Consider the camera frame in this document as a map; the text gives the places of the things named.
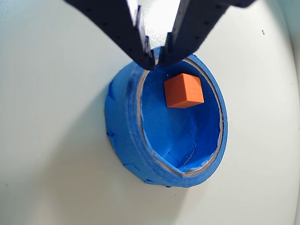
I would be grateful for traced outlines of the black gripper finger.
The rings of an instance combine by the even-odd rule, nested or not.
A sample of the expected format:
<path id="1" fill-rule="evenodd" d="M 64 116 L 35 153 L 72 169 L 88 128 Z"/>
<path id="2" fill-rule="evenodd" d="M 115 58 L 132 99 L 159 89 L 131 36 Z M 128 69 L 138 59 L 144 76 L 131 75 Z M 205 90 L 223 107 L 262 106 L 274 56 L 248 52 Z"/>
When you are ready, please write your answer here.
<path id="1" fill-rule="evenodd" d="M 159 66 L 171 66 L 194 53 L 230 6 L 246 8 L 252 0 L 182 0 L 172 31 L 160 50 Z"/>
<path id="2" fill-rule="evenodd" d="M 154 51 L 145 34 L 143 10 L 135 0 L 67 0 L 94 22 L 133 61 L 155 69 Z"/>

